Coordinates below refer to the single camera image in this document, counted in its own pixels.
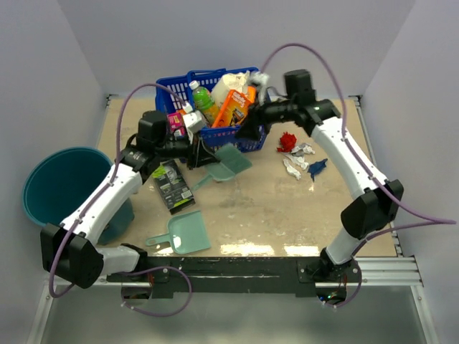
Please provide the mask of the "mint green hand brush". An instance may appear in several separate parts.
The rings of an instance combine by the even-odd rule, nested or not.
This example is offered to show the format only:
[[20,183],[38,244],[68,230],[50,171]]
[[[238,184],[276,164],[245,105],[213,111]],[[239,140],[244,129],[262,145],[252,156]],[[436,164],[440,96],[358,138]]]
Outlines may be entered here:
[[205,166],[207,174],[191,187],[191,191],[197,191],[210,181],[224,182],[232,180],[237,174],[252,167],[252,162],[231,143],[219,148],[215,155],[218,157],[219,162]]

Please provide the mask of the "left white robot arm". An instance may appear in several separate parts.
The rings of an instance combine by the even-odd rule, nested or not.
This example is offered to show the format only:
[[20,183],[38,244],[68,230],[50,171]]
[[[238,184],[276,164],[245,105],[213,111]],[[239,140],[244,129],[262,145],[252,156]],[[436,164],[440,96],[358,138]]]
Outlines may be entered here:
[[101,275],[125,274],[141,281],[148,274],[148,263],[141,250],[122,244],[99,249],[99,238],[122,205],[138,192],[161,162],[185,159],[189,168],[218,162],[215,153],[203,142],[201,131],[207,119],[198,110],[186,106],[182,116],[185,134],[176,137],[167,114],[148,111],[138,121],[138,130],[119,148],[115,163],[100,185],[69,216],[58,224],[46,224],[40,232],[42,261],[49,272],[49,292],[55,278],[70,287],[89,288]]

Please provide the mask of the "mint green dustpan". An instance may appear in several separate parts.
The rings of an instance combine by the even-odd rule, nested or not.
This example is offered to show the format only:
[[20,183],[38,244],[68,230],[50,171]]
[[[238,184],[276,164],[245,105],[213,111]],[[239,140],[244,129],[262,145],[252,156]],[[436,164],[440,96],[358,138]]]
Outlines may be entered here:
[[167,233],[145,241],[147,247],[168,242],[176,254],[185,255],[211,247],[201,211],[173,216],[167,223]]

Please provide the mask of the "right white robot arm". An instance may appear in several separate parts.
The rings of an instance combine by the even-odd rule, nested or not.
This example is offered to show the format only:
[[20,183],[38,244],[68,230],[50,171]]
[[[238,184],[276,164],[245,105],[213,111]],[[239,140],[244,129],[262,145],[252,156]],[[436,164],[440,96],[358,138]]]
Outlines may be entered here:
[[274,123],[293,122],[304,129],[337,167],[353,201],[341,212],[342,228],[322,250],[307,273],[317,282],[336,281],[345,272],[356,248],[393,221],[404,187],[390,181],[363,153],[330,100],[317,100],[311,74],[293,70],[284,74],[287,97],[275,102],[256,101],[236,132],[236,138],[257,140]]

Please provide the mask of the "red paper scrap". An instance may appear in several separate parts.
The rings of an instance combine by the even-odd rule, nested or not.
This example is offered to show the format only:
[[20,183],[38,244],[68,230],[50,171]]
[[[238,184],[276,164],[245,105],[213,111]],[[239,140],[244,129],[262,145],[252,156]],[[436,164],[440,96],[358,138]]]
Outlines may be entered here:
[[297,138],[294,134],[284,132],[279,139],[279,146],[277,147],[277,152],[289,153],[295,148],[296,143]]

